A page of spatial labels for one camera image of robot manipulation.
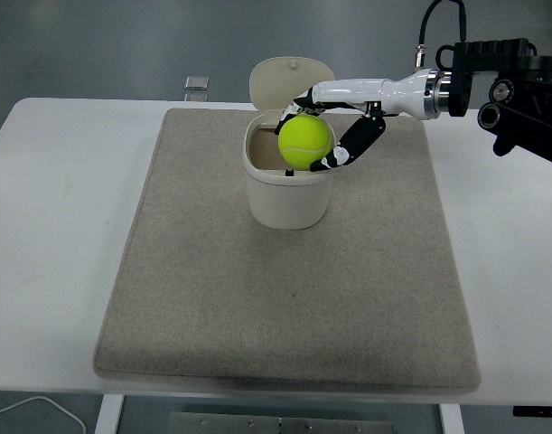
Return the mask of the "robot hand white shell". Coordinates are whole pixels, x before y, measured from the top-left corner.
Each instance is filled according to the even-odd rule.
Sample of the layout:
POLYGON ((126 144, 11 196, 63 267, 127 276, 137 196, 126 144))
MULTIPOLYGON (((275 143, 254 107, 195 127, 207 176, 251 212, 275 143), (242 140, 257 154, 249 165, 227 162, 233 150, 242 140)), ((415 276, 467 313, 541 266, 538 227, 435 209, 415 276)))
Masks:
POLYGON ((434 86, 429 69, 402 80, 351 79, 329 80, 313 85, 293 99, 276 127, 276 134, 301 114, 320 116, 329 109, 355 109, 362 113, 326 156, 309 165, 312 172, 322 172, 350 165, 383 134, 384 118, 405 113, 419 120, 439 116, 434 103, 434 86))

